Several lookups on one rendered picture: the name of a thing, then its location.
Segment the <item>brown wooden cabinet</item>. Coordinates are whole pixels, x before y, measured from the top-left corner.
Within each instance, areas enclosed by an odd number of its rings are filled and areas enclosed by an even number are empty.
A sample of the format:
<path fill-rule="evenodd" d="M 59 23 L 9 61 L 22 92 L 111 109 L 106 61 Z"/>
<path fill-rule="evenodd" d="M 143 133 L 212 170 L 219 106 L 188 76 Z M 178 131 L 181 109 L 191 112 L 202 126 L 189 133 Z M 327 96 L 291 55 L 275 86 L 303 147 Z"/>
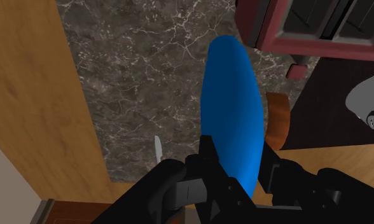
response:
<path fill-rule="evenodd" d="M 90 224 L 110 204 L 42 200 L 29 224 Z"/>

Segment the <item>dark red toaster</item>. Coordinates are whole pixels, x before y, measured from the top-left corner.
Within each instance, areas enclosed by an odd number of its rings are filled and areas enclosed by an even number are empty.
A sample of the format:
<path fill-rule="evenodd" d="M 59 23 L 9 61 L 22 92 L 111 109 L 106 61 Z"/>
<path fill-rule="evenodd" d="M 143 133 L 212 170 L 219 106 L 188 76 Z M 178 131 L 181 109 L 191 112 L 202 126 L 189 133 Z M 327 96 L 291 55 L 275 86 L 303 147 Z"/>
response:
<path fill-rule="evenodd" d="M 374 61 L 374 0 L 235 0 L 243 44 L 292 56 L 299 80 L 311 57 Z"/>

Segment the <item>blue oval plate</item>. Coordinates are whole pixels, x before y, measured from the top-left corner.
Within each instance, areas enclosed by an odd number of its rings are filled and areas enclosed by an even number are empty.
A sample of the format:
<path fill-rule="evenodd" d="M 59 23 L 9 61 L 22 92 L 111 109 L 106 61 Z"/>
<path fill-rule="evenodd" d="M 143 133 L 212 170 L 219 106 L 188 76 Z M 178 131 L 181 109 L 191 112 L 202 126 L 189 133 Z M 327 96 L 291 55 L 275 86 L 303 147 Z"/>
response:
<path fill-rule="evenodd" d="M 252 196 L 264 144 L 263 104 L 249 56 L 234 36 L 218 36 L 209 45 L 200 121 L 227 175 Z"/>

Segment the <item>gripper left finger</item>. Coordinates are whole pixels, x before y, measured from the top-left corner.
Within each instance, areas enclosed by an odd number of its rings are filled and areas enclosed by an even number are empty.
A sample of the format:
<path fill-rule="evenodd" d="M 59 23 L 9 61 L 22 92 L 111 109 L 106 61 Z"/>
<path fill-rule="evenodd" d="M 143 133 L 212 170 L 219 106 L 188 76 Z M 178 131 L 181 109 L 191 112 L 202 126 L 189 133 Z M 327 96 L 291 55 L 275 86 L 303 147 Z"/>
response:
<path fill-rule="evenodd" d="M 184 162 L 165 159 L 111 204 L 91 224 L 170 224 L 194 205 L 201 224 L 251 222 L 257 207 L 219 163 L 211 136 Z"/>

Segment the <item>white knife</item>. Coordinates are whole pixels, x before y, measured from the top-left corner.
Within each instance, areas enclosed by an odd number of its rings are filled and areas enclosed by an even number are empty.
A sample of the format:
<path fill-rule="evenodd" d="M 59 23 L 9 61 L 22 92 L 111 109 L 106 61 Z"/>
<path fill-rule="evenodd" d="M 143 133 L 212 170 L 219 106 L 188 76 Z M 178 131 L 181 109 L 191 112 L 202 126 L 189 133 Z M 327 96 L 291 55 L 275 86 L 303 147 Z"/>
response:
<path fill-rule="evenodd" d="M 162 143 L 158 136 L 155 136 L 154 139 L 155 139 L 156 162 L 159 164 L 162 161 L 162 156 L 163 156 Z"/>

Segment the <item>brown wooden plate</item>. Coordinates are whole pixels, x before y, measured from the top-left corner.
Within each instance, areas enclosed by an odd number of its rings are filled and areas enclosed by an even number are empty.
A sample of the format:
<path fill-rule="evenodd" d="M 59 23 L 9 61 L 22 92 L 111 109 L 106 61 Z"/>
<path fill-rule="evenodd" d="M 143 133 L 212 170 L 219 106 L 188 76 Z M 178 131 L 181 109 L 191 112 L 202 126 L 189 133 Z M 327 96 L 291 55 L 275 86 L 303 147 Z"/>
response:
<path fill-rule="evenodd" d="M 278 151 L 286 142 L 291 119 L 288 96 L 284 93 L 267 92 L 268 123 L 265 134 L 266 143 Z"/>

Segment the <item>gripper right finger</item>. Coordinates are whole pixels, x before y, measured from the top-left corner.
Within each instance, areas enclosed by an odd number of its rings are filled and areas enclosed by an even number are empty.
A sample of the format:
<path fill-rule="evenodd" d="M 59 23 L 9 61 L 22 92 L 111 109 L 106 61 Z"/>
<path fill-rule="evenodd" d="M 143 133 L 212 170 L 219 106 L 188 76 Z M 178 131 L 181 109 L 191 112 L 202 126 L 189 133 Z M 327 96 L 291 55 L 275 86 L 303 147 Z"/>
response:
<path fill-rule="evenodd" d="M 317 174 L 265 143 L 258 176 L 273 206 L 300 207 L 307 224 L 374 224 L 374 188 L 333 168 Z"/>

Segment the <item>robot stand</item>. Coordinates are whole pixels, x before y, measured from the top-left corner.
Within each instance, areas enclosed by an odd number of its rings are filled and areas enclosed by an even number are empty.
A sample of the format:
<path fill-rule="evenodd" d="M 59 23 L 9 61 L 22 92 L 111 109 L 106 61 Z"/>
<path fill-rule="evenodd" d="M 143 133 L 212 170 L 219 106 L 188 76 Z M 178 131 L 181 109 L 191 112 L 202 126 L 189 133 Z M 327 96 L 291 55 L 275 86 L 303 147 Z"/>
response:
<path fill-rule="evenodd" d="M 374 144 L 374 135 L 345 106 L 347 94 L 374 75 L 374 61 L 319 59 L 291 110 L 283 150 Z"/>

